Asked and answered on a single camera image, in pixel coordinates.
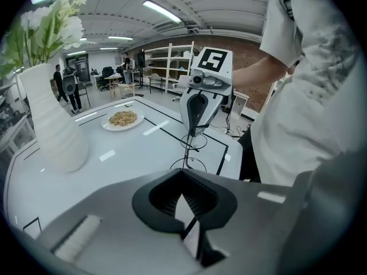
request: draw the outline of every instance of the plate of noodles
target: plate of noodles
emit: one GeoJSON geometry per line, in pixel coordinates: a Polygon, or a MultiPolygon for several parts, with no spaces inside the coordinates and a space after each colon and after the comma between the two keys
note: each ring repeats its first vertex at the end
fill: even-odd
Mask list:
{"type": "Polygon", "coordinates": [[[143,119],[143,111],[129,107],[114,110],[103,116],[101,125],[108,131],[124,131],[138,125],[143,119]]]}

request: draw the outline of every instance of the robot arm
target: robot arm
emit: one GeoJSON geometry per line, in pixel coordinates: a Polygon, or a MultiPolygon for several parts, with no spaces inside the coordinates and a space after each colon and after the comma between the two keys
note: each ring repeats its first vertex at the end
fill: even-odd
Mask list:
{"type": "Polygon", "coordinates": [[[205,47],[191,66],[189,86],[179,108],[189,135],[198,136],[215,117],[226,96],[232,93],[231,51],[205,47]]]}

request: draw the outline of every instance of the white plate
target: white plate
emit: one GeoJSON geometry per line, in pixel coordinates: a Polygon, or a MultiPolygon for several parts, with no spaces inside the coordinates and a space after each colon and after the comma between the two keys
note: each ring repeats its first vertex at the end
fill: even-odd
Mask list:
{"type": "Polygon", "coordinates": [[[125,131],[127,129],[130,129],[136,125],[138,125],[140,122],[142,122],[144,119],[144,112],[141,111],[140,109],[136,109],[134,107],[128,107],[128,108],[121,108],[121,109],[116,109],[113,112],[110,112],[107,115],[104,115],[101,119],[101,125],[104,129],[108,130],[108,131],[125,131]],[[110,123],[110,118],[116,114],[117,112],[123,112],[123,111],[133,111],[134,113],[136,113],[136,120],[135,122],[127,125],[127,126],[119,126],[119,125],[113,125],[110,123]]]}

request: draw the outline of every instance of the white t-shirt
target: white t-shirt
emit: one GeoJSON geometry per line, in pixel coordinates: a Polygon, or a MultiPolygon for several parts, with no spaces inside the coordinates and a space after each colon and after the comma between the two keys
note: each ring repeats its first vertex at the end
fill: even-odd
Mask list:
{"type": "Polygon", "coordinates": [[[332,0],[269,0],[260,49],[290,67],[304,58],[251,127],[263,183],[292,186],[296,176],[340,152],[323,110],[352,69],[358,43],[332,0]]]}

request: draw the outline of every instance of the standing person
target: standing person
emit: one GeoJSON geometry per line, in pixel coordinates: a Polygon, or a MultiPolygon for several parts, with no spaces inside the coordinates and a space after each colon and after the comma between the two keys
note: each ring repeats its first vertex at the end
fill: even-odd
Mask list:
{"type": "Polygon", "coordinates": [[[292,186],[341,152],[323,111],[354,66],[358,42],[331,0],[269,0],[260,49],[265,58],[233,72],[235,88],[273,83],[303,58],[239,140],[240,179],[292,186]]]}
{"type": "Polygon", "coordinates": [[[73,109],[71,110],[71,112],[73,114],[77,114],[81,111],[83,111],[83,108],[81,106],[81,101],[80,101],[80,97],[79,97],[79,78],[77,76],[77,73],[74,73],[74,79],[75,79],[75,91],[73,94],[69,95],[69,99],[71,102],[71,105],[73,106],[73,109]]]}
{"type": "Polygon", "coordinates": [[[60,102],[61,97],[63,97],[63,99],[65,100],[66,103],[69,103],[68,98],[64,92],[64,88],[63,88],[63,78],[61,77],[61,73],[60,73],[60,64],[56,65],[56,71],[53,74],[53,79],[56,82],[56,87],[58,90],[58,97],[57,97],[57,101],[60,102]]]}
{"type": "Polygon", "coordinates": [[[122,60],[123,63],[121,64],[122,72],[125,78],[125,83],[127,85],[132,84],[132,77],[131,77],[131,69],[130,69],[130,58],[128,57],[127,52],[122,53],[122,60]]]}

